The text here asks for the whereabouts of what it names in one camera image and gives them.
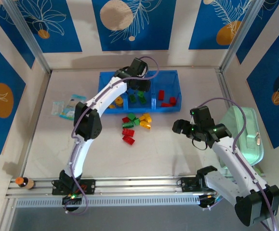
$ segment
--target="metal track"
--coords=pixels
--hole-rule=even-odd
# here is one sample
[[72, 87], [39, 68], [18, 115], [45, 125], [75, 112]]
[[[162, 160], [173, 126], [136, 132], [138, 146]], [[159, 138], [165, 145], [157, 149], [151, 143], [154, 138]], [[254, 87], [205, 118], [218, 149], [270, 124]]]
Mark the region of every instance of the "metal track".
[[[226, 79], [225, 79], [223, 73], [221, 72], [220, 69], [215, 69], [215, 72], [216, 72], [218, 83], [221, 87], [223, 97], [231, 100], [232, 99], [231, 93], [230, 93], [230, 90], [228, 88], [228, 85], [227, 85], [227, 82], [226, 82]], [[229, 101], [225, 101], [225, 105], [226, 105], [226, 108], [228, 109], [229, 107], [232, 106], [232, 103]]]
[[[93, 198], [99, 196], [214, 195], [213, 192], [182, 192], [181, 187], [177, 185], [177, 181], [181, 177], [182, 176], [144, 178], [94, 178], [96, 180], [95, 193], [94, 195], [88, 195], [88, 197]], [[35, 179], [35, 187], [30, 190], [18, 187], [14, 180], [11, 180], [9, 189], [6, 193], [6, 198], [61, 198], [62, 196], [59, 197], [52, 195], [52, 180], [54, 179]]]

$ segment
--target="small packet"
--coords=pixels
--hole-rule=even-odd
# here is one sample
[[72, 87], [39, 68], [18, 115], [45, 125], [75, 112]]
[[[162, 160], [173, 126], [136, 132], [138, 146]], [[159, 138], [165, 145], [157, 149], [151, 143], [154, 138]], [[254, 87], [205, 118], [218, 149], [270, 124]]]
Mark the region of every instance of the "small packet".
[[72, 95], [70, 98], [70, 101], [66, 105], [66, 107], [63, 109], [62, 113], [60, 113], [60, 117], [64, 119], [74, 120], [75, 115], [75, 106], [79, 102], [85, 102], [86, 97], [81, 95]]
[[64, 108], [64, 101], [55, 101], [53, 102], [53, 107], [52, 107], [52, 115], [58, 116], [62, 113]]

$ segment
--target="green block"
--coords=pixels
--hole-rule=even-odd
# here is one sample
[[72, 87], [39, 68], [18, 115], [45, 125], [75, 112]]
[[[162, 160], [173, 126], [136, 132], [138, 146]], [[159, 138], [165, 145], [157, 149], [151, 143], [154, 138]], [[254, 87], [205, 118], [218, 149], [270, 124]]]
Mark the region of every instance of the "green block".
[[136, 98], [134, 95], [129, 96], [131, 103], [136, 103]]
[[134, 123], [133, 122], [127, 122], [122, 124], [123, 128], [133, 128], [134, 127]]
[[138, 91], [137, 95], [138, 95], [138, 97], [143, 97], [144, 96], [144, 92], [143, 91]]
[[147, 100], [143, 97], [138, 97], [139, 101], [141, 104], [146, 104], [147, 103]]
[[134, 113], [129, 113], [129, 114], [128, 114], [128, 118], [130, 119], [130, 121], [133, 121], [133, 120], [136, 119], [136, 116], [135, 116]]
[[136, 126], [138, 126], [140, 124], [140, 119], [134, 120], [134, 123], [135, 123]]

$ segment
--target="small bottle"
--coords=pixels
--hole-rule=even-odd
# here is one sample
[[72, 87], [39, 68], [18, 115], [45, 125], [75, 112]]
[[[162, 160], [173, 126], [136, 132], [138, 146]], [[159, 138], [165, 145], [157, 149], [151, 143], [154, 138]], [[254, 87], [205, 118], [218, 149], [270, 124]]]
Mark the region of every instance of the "small bottle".
[[19, 187], [24, 189], [32, 189], [34, 186], [34, 181], [28, 179], [27, 177], [17, 177], [15, 183], [18, 184]]

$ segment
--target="orange bottle cap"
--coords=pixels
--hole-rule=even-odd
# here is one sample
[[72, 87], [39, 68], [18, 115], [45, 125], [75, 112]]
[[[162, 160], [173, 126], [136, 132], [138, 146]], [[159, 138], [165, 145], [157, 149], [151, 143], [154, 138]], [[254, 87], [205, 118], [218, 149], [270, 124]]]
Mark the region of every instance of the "orange bottle cap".
[[15, 180], [15, 183], [18, 184], [18, 185], [24, 183], [24, 178], [17, 177], [16, 180]]

